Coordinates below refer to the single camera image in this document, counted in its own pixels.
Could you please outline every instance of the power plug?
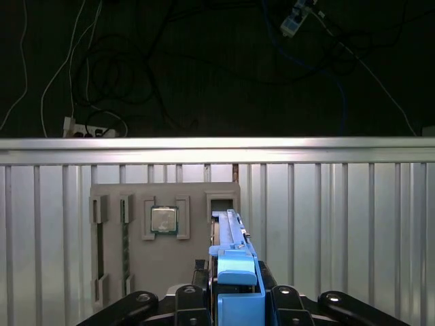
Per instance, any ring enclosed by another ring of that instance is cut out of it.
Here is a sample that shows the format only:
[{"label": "power plug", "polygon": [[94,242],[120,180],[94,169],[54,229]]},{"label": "power plug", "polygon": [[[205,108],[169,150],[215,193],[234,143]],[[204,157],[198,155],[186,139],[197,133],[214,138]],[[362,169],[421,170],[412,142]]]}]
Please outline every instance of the power plug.
[{"label": "power plug", "polygon": [[91,138],[101,137],[104,133],[104,138],[115,138],[117,132],[114,129],[110,129],[106,132],[107,128],[98,126],[88,126],[89,134],[86,132],[84,124],[76,124],[74,118],[65,117],[63,121],[63,138]]}]

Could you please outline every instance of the dark background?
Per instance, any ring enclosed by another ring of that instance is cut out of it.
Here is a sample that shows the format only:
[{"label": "dark background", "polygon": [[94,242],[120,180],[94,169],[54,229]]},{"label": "dark background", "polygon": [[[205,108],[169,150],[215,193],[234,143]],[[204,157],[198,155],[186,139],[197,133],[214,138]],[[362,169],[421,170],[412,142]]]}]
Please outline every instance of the dark background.
[{"label": "dark background", "polygon": [[[29,74],[29,92],[11,113],[1,137],[42,137],[40,98],[47,83],[66,59],[75,17],[81,0],[27,0],[29,29],[24,43]],[[146,52],[169,6],[169,0],[105,1],[95,37],[119,33]],[[199,5],[201,0],[178,1],[175,12]],[[77,26],[77,39],[93,21],[97,0],[87,0]],[[318,8],[346,31],[375,31],[401,21],[402,0],[319,0]],[[280,24],[293,1],[270,0],[271,17]],[[410,1],[411,18],[433,9],[433,0]],[[22,33],[22,1],[0,4],[0,101],[1,120],[24,87],[19,41]],[[364,61],[406,111],[413,128],[435,124],[433,93],[435,26],[434,15],[404,26],[396,46],[374,51]],[[310,65],[322,57],[322,27],[308,17],[293,39],[275,37],[286,52]],[[398,29],[377,33],[377,43],[390,42]],[[88,37],[77,47],[76,72],[88,45]],[[114,41],[114,49],[132,50]],[[187,54],[226,67],[244,78],[201,61],[173,54]],[[153,98],[146,104],[126,105],[103,101],[128,118],[129,136],[411,136],[403,115],[361,65],[349,76],[339,77],[345,87],[349,108],[346,127],[340,132],[341,97],[336,83],[317,74],[296,84],[270,86],[262,81],[283,81],[307,72],[277,54],[268,38],[258,5],[234,10],[206,10],[202,14],[168,23],[149,61],[168,114],[175,123],[162,119]],[[143,98],[150,85],[138,63],[140,76],[133,97]],[[83,85],[85,79],[79,80]],[[84,124],[94,110],[76,106],[77,123]],[[63,119],[71,115],[67,69],[46,95],[44,117],[49,137],[61,137]],[[115,120],[105,114],[90,124],[110,126]],[[122,126],[116,127],[122,133]]]}]

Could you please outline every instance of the white cable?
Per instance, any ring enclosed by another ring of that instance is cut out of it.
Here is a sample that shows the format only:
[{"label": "white cable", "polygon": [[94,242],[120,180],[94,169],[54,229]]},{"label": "white cable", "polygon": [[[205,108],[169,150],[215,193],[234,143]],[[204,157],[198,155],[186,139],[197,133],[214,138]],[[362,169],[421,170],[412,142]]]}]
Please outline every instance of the white cable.
[{"label": "white cable", "polygon": [[[71,80],[71,66],[72,66],[72,62],[73,62],[73,57],[74,57],[74,52],[76,47],[80,44],[80,41],[83,39],[84,35],[90,30],[90,28],[92,27],[92,32],[90,35],[90,39],[89,39],[89,44],[88,44],[88,50],[90,49],[91,45],[92,45],[92,41],[94,39],[94,34],[95,34],[95,29],[97,27],[97,22],[101,13],[101,8],[103,7],[103,1],[100,0],[99,6],[97,8],[97,11],[95,13],[95,18],[94,21],[92,22],[91,25],[89,25],[85,31],[80,35],[79,39],[77,40],[77,43],[74,45],[73,50],[71,51],[71,56],[69,59],[69,71],[68,71],[68,77],[69,77],[69,91],[70,91],[70,97],[71,97],[71,107],[72,107],[72,112],[71,112],[71,118],[74,117],[74,99],[73,99],[73,90],[72,90],[72,80]],[[86,78],[86,100],[89,101],[89,60],[86,59],[86,68],[87,68],[87,78]],[[101,111],[100,108],[91,105],[91,107],[95,110]],[[124,133],[124,137],[127,137],[128,134],[128,126],[127,123],[117,114],[112,113],[112,112],[108,112],[108,111],[104,111],[104,113],[111,115],[113,117],[116,117],[117,119],[119,119],[125,127],[125,133]]]},{"label": "white cable", "polygon": [[27,65],[26,65],[26,58],[24,57],[24,46],[23,46],[24,38],[26,37],[26,34],[27,34],[27,24],[28,24],[26,0],[22,0],[22,4],[23,4],[23,8],[24,8],[24,27],[22,30],[22,35],[21,35],[21,40],[20,40],[20,51],[21,51],[22,67],[24,69],[24,84],[25,84],[24,92],[21,94],[20,97],[18,97],[18,99],[14,102],[14,104],[12,104],[12,106],[9,108],[9,111],[7,111],[5,118],[3,119],[3,122],[1,123],[0,130],[2,130],[3,127],[5,126],[7,119],[9,118],[9,114],[12,112],[14,107],[16,107],[16,105],[26,96],[27,89],[29,86],[28,81],[27,81]]},{"label": "white cable", "polygon": [[[330,31],[330,29],[326,26],[325,22],[323,21],[323,19],[320,18],[319,15],[317,15],[316,13],[314,13],[313,11],[311,11],[311,13],[313,14],[314,17],[317,18],[317,20],[320,22],[320,24],[325,28],[325,30],[328,32],[329,35],[331,35],[332,37],[335,37],[335,35]],[[369,74],[372,75],[372,77],[377,81],[377,83],[380,85],[380,87],[383,89],[383,91],[386,93],[386,95],[388,95],[388,97],[391,99],[391,101],[394,103],[395,106],[397,106],[397,108],[400,110],[400,112],[402,112],[402,115],[405,118],[406,124],[408,125],[409,130],[413,133],[414,136],[417,136],[417,133],[414,131],[413,127],[411,126],[411,124],[409,123],[408,120],[408,116],[406,115],[406,112],[403,110],[403,108],[399,105],[399,103],[397,103],[397,101],[393,98],[393,96],[388,92],[387,88],[385,88],[385,86],[382,84],[382,82],[379,80],[379,78],[375,75],[375,73],[373,73],[373,71],[366,65],[366,63],[361,60],[360,58],[358,58],[355,53],[353,53],[353,51],[351,49],[349,49],[345,44],[343,44],[342,42],[338,42],[341,46],[343,46],[346,51],[348,51],[348,53],[352,54],[353,56],[355,56],[355,58],[360,62],[360,64],[368,71]]]},{"label": "white cable", "polygon": [[42,125],[43,134],[44,134],[44,136],[46,138],[48,138],[48,135],[47,135],[47,131],[46,131],[46,126],[44,124],[44,98],[46,97],[46,93],[48,91],[48,88],[50,88],[50,86],[53,84],[53,81],[56,79],[58,74],[62,71],[63,67],[65,67],[65,65],[68,63],[69,57],[71,55],[71,51],[73,49],[75,30],[77,29],[77,24],[78,24],[80,15],[82,15],[85,3],[86,3],[86,0],[83,0],[82,6],[80,7],[80,10],[79,10],[79,13],[77,14],[77,17],[75,18],[75,23],[74,23],[74,28],[73,28],[73,34],[71,36],[71,41],[69,42],[69,50],[68,50],[67,58],[62,63],[62,65],[59,67],[58,71],[54,74],[53,78],[48,82],[48,85],[47,85],[46,89],[44,90],[44,92],[42,93],[42,96],[41,96],[41,125]]}]

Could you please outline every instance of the power strip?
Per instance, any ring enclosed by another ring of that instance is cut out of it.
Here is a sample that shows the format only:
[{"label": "power strip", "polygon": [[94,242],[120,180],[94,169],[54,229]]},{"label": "power strip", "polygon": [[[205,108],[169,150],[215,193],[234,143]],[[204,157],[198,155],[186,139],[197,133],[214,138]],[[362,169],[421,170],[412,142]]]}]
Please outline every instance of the power strip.
[{"label": "power strip", "polygon": [[295,36],[316,3],[317,0],[298,0],[292,8],[292,13],[281,24],[283,35]]},{"label": "power strip", "polygon": [[[88,131],[90,135],[87,135],[86,127],[84,124],[76,124],[75,119],[70,117],[65,117],[63,121],[63,138],[92,138],[92,137],[100,137],[99,135],[103,134],[107,128],[97,127],[97,126],[88,126]],[[118,133],[114,129],[110,129],[105,132],[104,138],[116,138]]]}]

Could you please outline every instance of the metal wall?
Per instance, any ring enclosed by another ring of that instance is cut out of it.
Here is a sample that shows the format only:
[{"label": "metal wall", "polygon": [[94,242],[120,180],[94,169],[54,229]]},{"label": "metal wall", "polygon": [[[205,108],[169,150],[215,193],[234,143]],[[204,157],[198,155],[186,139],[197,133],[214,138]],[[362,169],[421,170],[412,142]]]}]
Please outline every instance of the metal wall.
[{"label": "metal wall", "polygon": [[0,142],[0,325],[75,325],[91,314],[91,184],[232,181],[240,161],[242,216],[279,283],[312,299],[345,291],[411,325],[435,325],[435,143],[367,143],[358,154],[332,150],[334,141],[287,142],[264,142],[254,153],[261,164],[258,148],[240,144],[193,157],[159,149],[174,163],[211,162],[177,165],[137,164],[168,163],[145,145],[101,152],[93,143],[61,156],[70,143]]}]

